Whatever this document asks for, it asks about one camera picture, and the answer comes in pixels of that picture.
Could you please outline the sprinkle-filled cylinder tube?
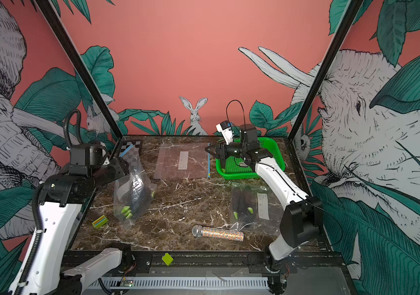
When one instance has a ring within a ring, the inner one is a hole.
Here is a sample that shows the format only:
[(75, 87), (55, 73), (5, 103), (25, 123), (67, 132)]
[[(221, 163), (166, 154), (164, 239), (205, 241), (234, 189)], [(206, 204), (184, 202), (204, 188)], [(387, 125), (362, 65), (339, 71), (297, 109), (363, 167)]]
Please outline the sprinkle-filled cylinder tube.
[(203, 227), (200, 225), (196, 225), (192, 228), (192, 235), (194, 237), (219, 238), (237, 242), (242, 242), (244, 240), (244, 234), (240, 231), (216, 229), (211, 227)]

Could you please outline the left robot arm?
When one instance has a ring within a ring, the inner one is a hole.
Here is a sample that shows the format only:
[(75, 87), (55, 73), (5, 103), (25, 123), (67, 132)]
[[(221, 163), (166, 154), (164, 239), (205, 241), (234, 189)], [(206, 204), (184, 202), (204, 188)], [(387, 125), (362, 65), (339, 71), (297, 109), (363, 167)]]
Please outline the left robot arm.
[(128, 163), (102, 145), (70, 147), (70, 163), (48, 177), (32, 200), (35, 230), (9, 295), (80, 295), (122, 263), (123, 251), (107, 248), (79, 266), (61, 271), (73, 225), (96, 190), (128, 174)]

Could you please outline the dark purple eggplant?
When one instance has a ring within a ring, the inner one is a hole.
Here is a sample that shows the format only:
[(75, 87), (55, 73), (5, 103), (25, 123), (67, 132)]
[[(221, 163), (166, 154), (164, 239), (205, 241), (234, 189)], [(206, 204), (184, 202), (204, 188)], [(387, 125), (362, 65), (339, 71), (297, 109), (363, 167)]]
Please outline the dark purple eggplant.
[(239, 220), (239, 216), (244, 213), (244, 204), (242, 198), (242, 191), (235, 189), (232, 191), (232, 213), (236, 220)]

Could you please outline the clear zip-top bag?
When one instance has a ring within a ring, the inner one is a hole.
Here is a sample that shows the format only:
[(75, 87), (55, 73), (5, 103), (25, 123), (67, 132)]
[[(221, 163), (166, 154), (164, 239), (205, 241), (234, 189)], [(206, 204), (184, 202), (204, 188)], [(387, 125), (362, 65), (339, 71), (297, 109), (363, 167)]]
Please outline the clear zip-top bag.
[(230, 202), (230, 229), (232, 231), (243, 231), (249, 233), (263, 234), (276, 237), (280, 234), (280, 223), (284, 210), (276, 195), (266, 186), (253, 186), (244, 183), (232, 183), (232, 191), (250, 189), (253, 195), (254, 213), (251, 215), (244, 209), (244, 213), (236, 220), (232, 213)]
[(125, 228), (135, 224), (154, 200), (156, 184), (153, 184), (141, 164), (141, 140), (123, 142), (119, 159), (128, 165), (129, 173), (115, 181), (114, 216)]
[(166, 143), (159, 149), (154, 179), (207, 178), (210, 155), (209, 143)]

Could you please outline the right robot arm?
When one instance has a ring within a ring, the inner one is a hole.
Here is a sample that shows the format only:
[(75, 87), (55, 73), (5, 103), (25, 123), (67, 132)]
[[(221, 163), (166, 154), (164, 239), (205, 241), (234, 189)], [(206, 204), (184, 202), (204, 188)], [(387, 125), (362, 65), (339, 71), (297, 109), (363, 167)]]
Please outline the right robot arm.
[(229, 159), (234, 165), (247, 166), (264, 180), (284, 210), (280, 234), (268, 247), (272, 259), (281, 261), (316, 238), (324, 217), (321, 201), (310, 197), (284, 173), (278, 163), (280, 151), (266, 148), (252, 124), (239, 127), (239, 140), (235, 139), (233, 125), (228, 120), (217, 124), (216, 129), (223, 140), (206, 147), (205, 151), (216, 159), (217, 166), (226, 172)]

